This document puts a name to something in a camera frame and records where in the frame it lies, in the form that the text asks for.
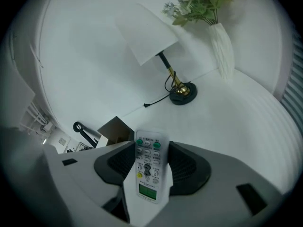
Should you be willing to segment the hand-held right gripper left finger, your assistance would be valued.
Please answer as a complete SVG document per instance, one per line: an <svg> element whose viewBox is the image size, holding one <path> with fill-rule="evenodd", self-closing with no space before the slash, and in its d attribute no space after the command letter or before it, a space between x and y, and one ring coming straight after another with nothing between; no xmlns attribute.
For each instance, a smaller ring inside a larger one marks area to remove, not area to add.
<svg viewBox="0 0 303 227"><path fill-rule="evenodd" d="M45 146L43 153L73 227L129 226L123 182L134 164L133 141L64 154Z"/></svg>

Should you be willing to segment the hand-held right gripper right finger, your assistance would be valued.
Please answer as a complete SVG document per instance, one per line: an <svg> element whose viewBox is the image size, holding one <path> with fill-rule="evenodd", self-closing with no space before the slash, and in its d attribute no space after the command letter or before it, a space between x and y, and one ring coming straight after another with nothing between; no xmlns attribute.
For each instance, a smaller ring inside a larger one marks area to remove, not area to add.
<svg viewBox="0 0 303 227"><path fill-rule="evenodd" d="M130 195L138 227L259 227L283 199L245 163L195 146L171 142L163 199Z"/></svg>

